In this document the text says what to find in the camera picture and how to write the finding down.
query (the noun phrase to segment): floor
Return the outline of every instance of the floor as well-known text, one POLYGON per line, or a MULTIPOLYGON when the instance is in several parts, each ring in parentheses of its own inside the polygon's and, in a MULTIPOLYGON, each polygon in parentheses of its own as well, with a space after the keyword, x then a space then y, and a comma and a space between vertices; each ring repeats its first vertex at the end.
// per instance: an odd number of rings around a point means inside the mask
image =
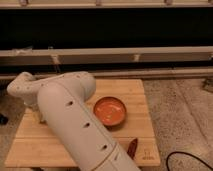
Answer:
MULTIPOLYGON (((213 93, 202 89, 203 81, 204 79, 144 81, 161 165, 143 167, 143 171, 166 171, 167 155, 177 150, 197 155, 213 166, 213 93)), ((6 126, 0 126, 0 171, 30 171, 6 169, 3 164, 23 111, 21 100, 6 92, 0 93, 0 113, 10 119, 6 126)), ((196 160, 179 154, 173 156, 169 164, 172 171, 209 171, 196 160)))

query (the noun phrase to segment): black wall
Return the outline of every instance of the black wall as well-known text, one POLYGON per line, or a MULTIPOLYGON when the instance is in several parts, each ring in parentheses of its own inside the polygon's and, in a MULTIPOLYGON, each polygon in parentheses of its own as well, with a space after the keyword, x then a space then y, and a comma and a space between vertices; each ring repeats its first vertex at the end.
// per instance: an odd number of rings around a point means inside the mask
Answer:
POLYGON ((0 10, 0 50, 213 45, 213 8, 0 10))

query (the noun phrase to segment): screw hole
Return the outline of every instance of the screw hole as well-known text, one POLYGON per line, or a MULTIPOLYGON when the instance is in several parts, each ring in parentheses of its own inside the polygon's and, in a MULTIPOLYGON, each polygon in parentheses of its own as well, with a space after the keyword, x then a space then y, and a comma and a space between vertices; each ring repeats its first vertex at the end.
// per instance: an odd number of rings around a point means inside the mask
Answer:
POLYGON ((71 105, 73 105, 73 101, 70 101, 66 104, 66 106, 71 106, 71 105))
POLYGON ((101 148, 101 151, 104 151, 107 149, 107 145, 104 145, 102 148, 101 148))
POLYGON ((84 128, 88 128, 90 126, 90 123, 86 123, 85 125, 84 125, 84 128))

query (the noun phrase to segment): red object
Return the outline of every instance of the red object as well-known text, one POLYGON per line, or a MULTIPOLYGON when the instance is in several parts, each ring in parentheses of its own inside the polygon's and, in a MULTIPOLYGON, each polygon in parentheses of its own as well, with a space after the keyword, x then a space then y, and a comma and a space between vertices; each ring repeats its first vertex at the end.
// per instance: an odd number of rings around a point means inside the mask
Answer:
POLYGON ((129 148, 128 148, 128 151, 127 151, 127 154, 128 154, 132 159, 134 159, 134 157, 135 157, 135 153, 136 153, 137 147, 138 147, 138 139, 135 138, 134 140, 132 140, 132 141, 130 142, 129 148))
POLYGON ((94 113, 105 126, 114 126, 124 121, 126 107, 115 97, 103 97, 96 102, 94 113))

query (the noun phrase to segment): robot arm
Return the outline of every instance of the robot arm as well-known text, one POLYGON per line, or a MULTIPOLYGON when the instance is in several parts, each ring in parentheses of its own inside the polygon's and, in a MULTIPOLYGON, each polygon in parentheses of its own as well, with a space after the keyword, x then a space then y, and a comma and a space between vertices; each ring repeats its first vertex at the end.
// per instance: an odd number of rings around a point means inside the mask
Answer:
POLYGON ((89 73, 68 73, 38 80, 39 83, 34 79, 20 81, 21 76, 8 86, 8 92, 27 100, 26 104, 36 99, 34 103, 37 102, 48 125, 82 171, 140 171, 85 106, 84 101, 95 91, 95 80, 89 73), (18 91, 26 84, 35 87, 31 90, 33 100, 27 96, 29 92, 18 91))

